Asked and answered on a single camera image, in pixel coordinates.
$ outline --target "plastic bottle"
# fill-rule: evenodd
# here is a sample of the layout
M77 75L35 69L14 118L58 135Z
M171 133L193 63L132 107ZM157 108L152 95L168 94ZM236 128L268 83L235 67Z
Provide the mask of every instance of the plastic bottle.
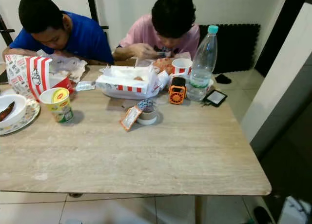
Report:
M217 56L217 32L218 26L210 25L206 38L196 51L187 90L187 98L193 101L201 101L207 93Z

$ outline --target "blue bottle cap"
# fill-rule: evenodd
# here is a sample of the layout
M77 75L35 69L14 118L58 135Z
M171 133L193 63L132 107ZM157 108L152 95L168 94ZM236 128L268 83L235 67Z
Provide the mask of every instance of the blue bottle cap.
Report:
M219 27L217 25L210 25L208 27L208 32L215 34L218 32L218 29L219 29Z

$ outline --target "table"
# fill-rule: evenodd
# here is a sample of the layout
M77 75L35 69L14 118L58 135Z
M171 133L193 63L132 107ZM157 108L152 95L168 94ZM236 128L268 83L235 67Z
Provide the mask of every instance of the table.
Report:
M95 80L90 66L84 80ZM8 85L1 85L3 90ZM27 128L0 137L0 190L63 193L268 195L271 185L229 105L172 105L164 93L154 125L119 120L136 102L79 92L74 119L54 122L41 106Z

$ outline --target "black hair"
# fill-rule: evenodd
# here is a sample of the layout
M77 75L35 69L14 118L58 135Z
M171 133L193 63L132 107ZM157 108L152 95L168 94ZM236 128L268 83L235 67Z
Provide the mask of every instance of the black hair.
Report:
M52 0L21 0L19 3L19 20L28 33L39 33L49 26L64 28L63 13Z
M166 38L180 38L195 21L192 0L157 0L152 8L155 30Z

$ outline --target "phone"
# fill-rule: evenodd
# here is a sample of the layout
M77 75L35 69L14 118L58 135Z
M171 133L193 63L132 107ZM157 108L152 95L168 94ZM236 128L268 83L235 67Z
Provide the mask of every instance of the phone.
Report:
M8 84L8 75L6 74L6 70L3 71L2 74L0 74L0 84Z
M219 107L226 98L226 94L217 90L213 90L203 99L203 101L210 103L214 107Z

